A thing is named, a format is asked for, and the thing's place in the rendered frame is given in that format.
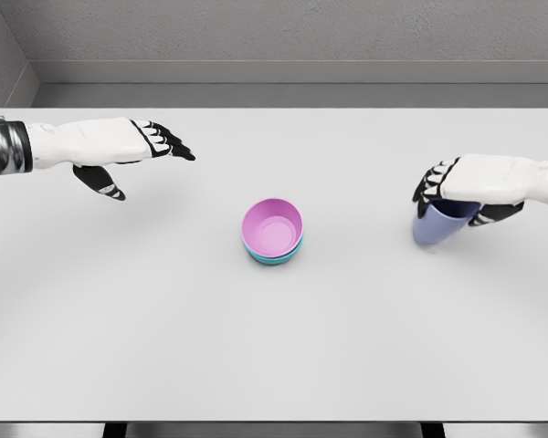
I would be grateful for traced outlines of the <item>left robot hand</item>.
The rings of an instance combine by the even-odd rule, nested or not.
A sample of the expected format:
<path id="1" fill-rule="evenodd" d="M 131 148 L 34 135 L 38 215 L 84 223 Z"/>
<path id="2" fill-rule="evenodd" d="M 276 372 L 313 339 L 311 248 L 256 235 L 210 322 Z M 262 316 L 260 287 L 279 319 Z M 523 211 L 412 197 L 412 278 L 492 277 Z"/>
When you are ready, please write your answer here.
<path id="1" fill-rule="evenodd" d="M 181 139 L 150 120 L 85 120 L 71 127 L 78 136 L 70 153 L 74 175 L 93 192 L 113 200 L 123 201 L 126 196 L 105 169 L 108 164 L 131 164 L 164 156 L 195 160 Z"/>

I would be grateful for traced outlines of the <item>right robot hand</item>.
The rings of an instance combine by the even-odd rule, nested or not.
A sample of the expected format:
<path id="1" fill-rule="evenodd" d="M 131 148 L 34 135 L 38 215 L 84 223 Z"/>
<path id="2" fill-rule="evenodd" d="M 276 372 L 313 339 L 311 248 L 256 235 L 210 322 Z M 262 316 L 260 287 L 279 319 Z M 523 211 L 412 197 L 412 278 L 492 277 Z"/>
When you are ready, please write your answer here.
<path id="1" fill-rule="evenodd" d="M 503 221 L 522 211 L 536 164 L 507 155 L 466 154 L 442 161 L 427 170 L 412 201 L 416 216 L 425 216 L 439 200 L 479 203 L 472 227 Z"/>

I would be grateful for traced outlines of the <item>lavender blue cup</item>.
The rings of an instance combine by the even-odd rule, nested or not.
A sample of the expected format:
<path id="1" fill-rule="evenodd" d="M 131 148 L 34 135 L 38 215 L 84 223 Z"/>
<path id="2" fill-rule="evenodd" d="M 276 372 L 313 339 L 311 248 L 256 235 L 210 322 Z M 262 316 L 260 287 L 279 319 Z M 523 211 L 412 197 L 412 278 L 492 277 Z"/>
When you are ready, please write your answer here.
<path id="1" fill-rule="evenodd" d="M 415 217 L 412 225 L 413 237 L 417 244 L 438 245 L 469 223 L 481 204 L 453 200 L 431 202 L 422 218 Z"/>

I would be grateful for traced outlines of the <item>pink bowl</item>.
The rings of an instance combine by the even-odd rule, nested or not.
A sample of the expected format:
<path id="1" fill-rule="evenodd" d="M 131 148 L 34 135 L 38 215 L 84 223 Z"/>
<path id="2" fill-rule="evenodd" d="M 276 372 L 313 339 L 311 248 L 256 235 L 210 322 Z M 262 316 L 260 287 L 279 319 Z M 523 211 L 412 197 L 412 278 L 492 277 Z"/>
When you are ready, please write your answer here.
<path id="1" fill-rule="evenodd" d="M 280 198 L 253 204 L 241 223 L 241 238 L 252 253 L 266 258 L 289 254 L 303 236 L 303 220 L 298 208 Z"/>

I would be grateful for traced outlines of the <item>teal bowl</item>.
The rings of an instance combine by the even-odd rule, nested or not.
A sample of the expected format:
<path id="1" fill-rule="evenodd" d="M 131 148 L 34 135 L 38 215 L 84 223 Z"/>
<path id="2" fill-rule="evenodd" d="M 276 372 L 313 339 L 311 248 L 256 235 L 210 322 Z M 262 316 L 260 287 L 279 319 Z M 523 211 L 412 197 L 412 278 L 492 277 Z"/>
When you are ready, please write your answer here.
<path id="1" fill-rule="evenodd" d="M 299 251 L 301 245 L 303 242 L 303 237 L 301 237 L 296 245 L 285 255 L 281 255 L 278 257 L 265 257 L 263 255 L 258 255 L 257 253 L 253 252 L 246 244 L 244 244 L 245 249 L 249 253 L 250 256 L 252 256 L 255 260 L 258 262 L 267 265 L 267 266 L 276 266 L 283 263 L 288 262 L 293 258 L 293 256 Z"/>

